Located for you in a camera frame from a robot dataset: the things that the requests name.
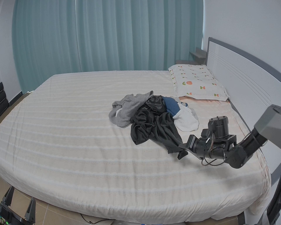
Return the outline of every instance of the gray garment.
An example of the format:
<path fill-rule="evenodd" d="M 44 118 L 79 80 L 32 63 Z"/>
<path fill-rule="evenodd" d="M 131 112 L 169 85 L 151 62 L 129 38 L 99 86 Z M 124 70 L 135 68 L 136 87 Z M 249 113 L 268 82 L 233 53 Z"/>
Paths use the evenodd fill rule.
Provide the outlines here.
<path fill-rule="evenodd" d="M 182 104 L 183 106 L 185 106 L 184 103 L 181 103 L 181 101 L 180 101 L 180 99 L 179 99 L 178 97 L 174 97 L 174 96 L 170 96 L 170 97 L 173 98 L 173 99 L 175 99 L 176 102 L 178 102 L 178 103 Z M 190 108 L 190 110 L 191 110 L 191 112 L 192 112 L 192 115 L 195 117 L 195 119 L 198 120 L 198 116 L 197 116 L 197 114 L 196 114 L 194 108 Z"/>
<path fill-rule="evenodd" d="M 141 107 L 150 97 L 153 91 L 146 94 L 128 94 L 121 101 L 112 103 L 112 110 L 109 113 L 109 120 L 119 127 L 124 127 L 130 123 L 130 118 L 135 115 L 139 107 Z"/>

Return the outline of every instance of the black satin fabric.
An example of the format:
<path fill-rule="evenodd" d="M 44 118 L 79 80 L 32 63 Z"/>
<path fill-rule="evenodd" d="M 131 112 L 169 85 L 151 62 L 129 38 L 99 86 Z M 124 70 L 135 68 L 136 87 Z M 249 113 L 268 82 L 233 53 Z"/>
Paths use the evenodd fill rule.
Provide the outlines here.
<path fill-rule="evenodd" d="M 156 116 L 167 112 L 165 101 L 161 95 L 152 96 L 139 109 L 147 109 Z"/>
<path fill-rule="evenodd" d="M 160 107 L 159 112 L 155 112 L 156 106 L 151 107 L 152 111 L 147 108 L 147 104 L 140 107 L 136 114 L 131 117 L 131 138 L 133 142 L 138 145 L 151 139 L 164 144 L 168 154 L 178 152 L 178 159 L 186 156 L 187 152 L 178 147 L 179 144 L 182 144 L 182 139 L 174 124 L 172 114 L 162 112 L 162 107 Z"/>

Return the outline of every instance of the pile of clothes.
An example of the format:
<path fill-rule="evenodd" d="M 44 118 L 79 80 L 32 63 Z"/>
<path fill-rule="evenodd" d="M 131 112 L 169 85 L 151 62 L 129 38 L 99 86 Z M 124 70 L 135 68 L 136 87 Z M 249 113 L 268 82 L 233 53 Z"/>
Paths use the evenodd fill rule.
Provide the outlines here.
<path fill-rule="evenodd" d="M 131 138 L 138 145 L 148 139 L 162 143 L 168 153 L 178 152 L 178 159 L 187 155 L 179 148 L 182 139 L 177 131 L 198 129 L 198 118 L 187 103 L 181 103 L 177 97 L 146 94 L 126 95 L 112 104 L 109 119 L 119 127 L 131 125 Z"/>

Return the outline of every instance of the white headboard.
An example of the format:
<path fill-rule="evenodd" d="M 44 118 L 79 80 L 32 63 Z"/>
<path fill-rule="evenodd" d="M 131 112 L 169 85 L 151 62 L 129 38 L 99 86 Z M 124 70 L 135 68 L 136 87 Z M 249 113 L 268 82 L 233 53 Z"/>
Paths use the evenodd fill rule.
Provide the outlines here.
<path fill-rule="evenodd" d="M 250 130 L 269 105 L 281 105 L 281 73 L 257 57 L 210 37 L 206 65 Z M 274 184 L 280 177 L 281 149 L 270 141 L 261 149 Z"/>

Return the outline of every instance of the gray headboard trim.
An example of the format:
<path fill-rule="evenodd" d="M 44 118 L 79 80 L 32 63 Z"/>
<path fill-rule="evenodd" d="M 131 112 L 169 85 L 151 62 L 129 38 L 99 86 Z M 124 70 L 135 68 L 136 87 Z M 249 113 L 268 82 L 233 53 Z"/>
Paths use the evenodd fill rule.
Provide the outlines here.
<path fill-rule="evenodd" d="M 269 72 L 272 76 L 274 76 L 277 80 L 279 80 L 281 82 L 281 73 L 274 69 L 272 66 L 268 65 L 266 62 L 260 60 L 259 58 L 257 58 L 256 56 L 251 55 L 248 52 L 243 51 L 240 48 L 234 47 L 233 45 L 227 44 L 223 41 L 214 39 L 212 37 L 209 37 L 208 39 L 208 50 L 207 50 L 207 57 L 206 57 L 206 65 L 207 65 L 207 61 L 208 61 L 208 53 L 209 53 L 209 43 L 213 42 L 216 43 L 218 45 L 221 45 L 227 49 L 230 49 L 233 52 L 236 52 L 237 54 L 247 58 L 248 60 L 252 61 L 253 63 L 257 64 L 258 66 L 260 66 L 261 68 L 263 68 L 265 71 Z"/>
<path fill-rule="evenodd" d="M 249 54 L 248 52 L 243 51 L 242 49 L 239 49 L 237 47 L 234 47 L 230 44 L 227 44 L 223 41 L 214 39 L 212 37 L 209 37 L 208 40 L 208 50 L 207 50 L 207 56 L 206 56 L 206 65 L 208 62 L 208 54 L 209 54 L 209 44 L 210 42 L 216 43 L 220 46 L 223 46 L 229 50 L 232 50 L 233 52 L 236 52 L 237 54 L 247 58 L 248 60 L 252 61 L 253 63 L 257 64 L 258 66 L 260 66 L 261 68 L 263 68 L 265 71 L 269 72 L 272 76 L 274 76 L 277 80 L 279 80 L 281 82 L 281 73 L 279 71 L 277 71 L 276 69 L 274 69 L 272 66 L 268 65 L 266 62 L 258 59 L 256 56 L 253 56 L 251 54 Z M 231 107 L 239 114 L 240 118 L 243 120 L 243 122 L 246 124 L 248 130 L 250 131 L 250 128 L 248 127 L 247 123 L 245 122 L 245 120 L 243 119 L 243 117 L 241 116 L 241 114 L 238 112 L 238 110 L 236 109 L 236 107 L 232 104 L 232 102 L 229 100 Z M 271 174 L 271 186 L 274 185 L 278 179 L 280 178 L 280 173 L 281 173 L 281 164 L 279 164 L 279 166 L 274 170 L 274 172 Z"/>

